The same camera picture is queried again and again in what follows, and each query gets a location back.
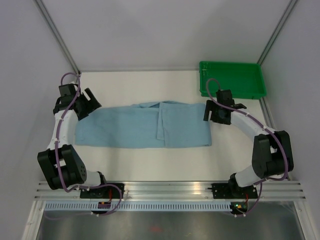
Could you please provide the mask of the green plastic tray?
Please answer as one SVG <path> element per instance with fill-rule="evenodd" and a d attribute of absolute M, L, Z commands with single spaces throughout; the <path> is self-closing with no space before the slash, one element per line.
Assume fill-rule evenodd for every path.
<path fill-rule="evenodd" d="M 257 63 L 200 61 L 199 91 L 208 97 L 206 82 L 216 79 L 223 90 L 231 90 L 236 99 L 259 100 L 267 95 L 261 70 Z"/>

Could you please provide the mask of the light blue trousers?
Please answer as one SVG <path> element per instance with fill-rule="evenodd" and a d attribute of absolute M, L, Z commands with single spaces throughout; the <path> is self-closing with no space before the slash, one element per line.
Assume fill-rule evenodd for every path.
<path fill-rule="evenodd" d="M 161 101 L 95 110 L 76 125 L 79 146 L 147 149 L 212 145 L 205 104 Z"/>

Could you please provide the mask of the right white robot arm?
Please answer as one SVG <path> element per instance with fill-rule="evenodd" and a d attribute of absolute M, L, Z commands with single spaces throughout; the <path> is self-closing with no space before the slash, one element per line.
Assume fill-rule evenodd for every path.
<path fill-rule="evenodd" d="M 266 180 L 283 181 L 294 168 L 289 134 L 262 124 L 246 108 L 235 103 L 231 90 L 219 89 L 216 100 L 210 96 L 206 102 L 203 117 L 204 121 L 237 127 L 253 143 L 251 164 L 230 177 L 234 182 L 227 190 L 233 198 L 244 195 L 248 186 Z"/>

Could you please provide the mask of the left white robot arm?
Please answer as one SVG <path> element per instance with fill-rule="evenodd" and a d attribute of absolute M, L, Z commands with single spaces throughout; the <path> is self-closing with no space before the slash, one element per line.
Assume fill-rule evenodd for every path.
<path fill-rule="evenodd" d="M 84 91 L 88 96 L 81 92 L 79 84 L 59 86 L 60 97 L 53 108 L 52 138 L 46 150 L 37 154 L 37 161 L 52 190 L 63 189 L 68 193 L 86 189 L 102 199 L 109 193 L 104 175 L 88 171 L 73 146 L 77 123 L 102 106 L 89 88 Z"/>

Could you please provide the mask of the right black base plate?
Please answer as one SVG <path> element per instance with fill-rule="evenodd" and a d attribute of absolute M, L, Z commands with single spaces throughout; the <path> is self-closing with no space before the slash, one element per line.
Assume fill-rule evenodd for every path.
<path fill-rule="evenodd" d="M 214 199 L 257 199 L 258 192 L 255 187 L 238 187 L 231 186 L 229 183 L 212 183 L 210 187 L 207 188 L 211 190 Z"/>

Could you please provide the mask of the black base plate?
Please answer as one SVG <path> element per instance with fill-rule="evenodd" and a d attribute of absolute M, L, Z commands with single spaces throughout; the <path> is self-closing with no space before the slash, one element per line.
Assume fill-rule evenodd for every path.
<path fill-rule="evenodd" d="M 255 187 L 238 187 L 231 186 L 229 183 L 212 183 L 210 187 L 207 188 L 211 190 L 214 199 L 257 199 L 258 192 Z"/>
<path fill-rule="evenodd" d="M 80 192 L 81 199 L 119 199 L 120 193 L 117 188 L 113 186 L 105 186 L 98 189 L 92 190 L 81 190 Z"/>

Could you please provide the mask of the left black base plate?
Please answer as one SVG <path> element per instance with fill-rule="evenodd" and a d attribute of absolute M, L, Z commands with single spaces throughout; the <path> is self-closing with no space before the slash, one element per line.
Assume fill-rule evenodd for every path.
<path fill-rule="evenodd" d="M 119 199 L 120 193 L 117 188 L 113 186 L 105 186 L 98 189 L 92 190 L 81 190 L 80 192 L 81 199 Z"/>

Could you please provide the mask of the aluminium mounting rail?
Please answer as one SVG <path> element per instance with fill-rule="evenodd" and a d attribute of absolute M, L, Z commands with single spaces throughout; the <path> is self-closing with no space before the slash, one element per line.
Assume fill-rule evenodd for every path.
<path fill-rule="evenodd" d="M 213 181 L 125 181 L 124 201 L 184 201 L 184 202 L 212 202 L 217 190 L 212 187 Z M 302 185 L 298 181 L 267 181 L 262 187 L 257 186 L 255 193 L 261 191 L 260 200 L 277 201 L 305 201 L 306 196 Z M 49 185 L 41 181 L 36 186 L 34 200 L 71 201 L 81 200 L 81 193 L 73 190 L 66 193 L 62 189 L 52 190 Z"/>

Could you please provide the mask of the left aluminium frame post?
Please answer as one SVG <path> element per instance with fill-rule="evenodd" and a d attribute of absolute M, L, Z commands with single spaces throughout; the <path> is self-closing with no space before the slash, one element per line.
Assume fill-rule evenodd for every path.
<path fill-rule="evenodd" d="M 74 58 L 71 55 L 71 52 L 69 51 L 62 35 L 60 34 L 60 31 L 58 30 L 53 18 L 51 17 L 51 14 L 49 13 L 45 3 L 42 0 L 34 0 L 33 1 L 35 6 L 37 7 L 38 11 L 40 12 L 44 22 L 46 23 L 48 29 L 50 30 L 52 36 L 54 37 L 55 41 L 57 42 L 60 51 L 62 52 L 63 56 L 67 60 L 68 64 L 71 66 L 72 70 L 80 74 L 81 71 L 79 67 L 77 66 Z"/>

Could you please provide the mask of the aluminium frame post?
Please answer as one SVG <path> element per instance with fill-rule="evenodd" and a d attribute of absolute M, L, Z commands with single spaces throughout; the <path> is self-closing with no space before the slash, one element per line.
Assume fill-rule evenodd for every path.
<path fill-rule="evenodd" d="M 283 28 L 285 27 L 287 21 L 289 20 L 289 18 L 291 17 L 294 9 L 296 8 L 297 4 L 299 3 L 299 0 L 290 0 L 287 4 L 287 6 L 285 7 L 285 10 L 283 11 L 280 19 L 278 20 L 271 36 L 269 37 L 262 53 L 260 54 L 257 64 L 258 65 L 262 65 L 268 54 L 270 53 L 272 47 L 274 46 L 276 40 L 278 39 L 279 35 L 281 34 Z"/>
<path fill-rule="evenodd" d="M 35 6 L 37 7 L 38 11 L 40 12 L 44 22 L 46 23 L 48 29 L 50 30 L 52 36 L 54 37 L 55 41 L 57 42 L 60 51 L 62 52 L 63 56 L 67 60 L 68 64 L 71 66 L 72 70 L 80 74 L 81 71 L 79 67 L 77 66 L 74 58 L 71 55 L 71 52 L 69 51 L 62 35 L 60 34 L 60 31 L 58 30 L 53 18 L 51 17 L 51 14 L 49 13 L 45 3 L 42 0 L 34 0 L 33 1 Z"/>

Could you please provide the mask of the right aluminium frame post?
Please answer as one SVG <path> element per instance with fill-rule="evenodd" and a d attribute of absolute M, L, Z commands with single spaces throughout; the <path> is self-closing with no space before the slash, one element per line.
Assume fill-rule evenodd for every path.
<path fill-rule="evenodd" d="M 296 8 L 297 4 L 299 3 L 299 0 L 290 0 L 287 4 L 287 6 L 285 7 L 285 10 L 283 11 L 280 19 L 278 20 L 271 36 L 269 37 L 262 53 L 260 54 L 257 64 L 258 65 L 262 65 L 268 54 L 270 53 L 272 47 L 274 46 L 276 40 L 278 39 L 279 35 L 281 34 L 283 28 L 285 27 L 287 21 L 289 20 L 289 18 L 291 17 L 294 9 Z"/>

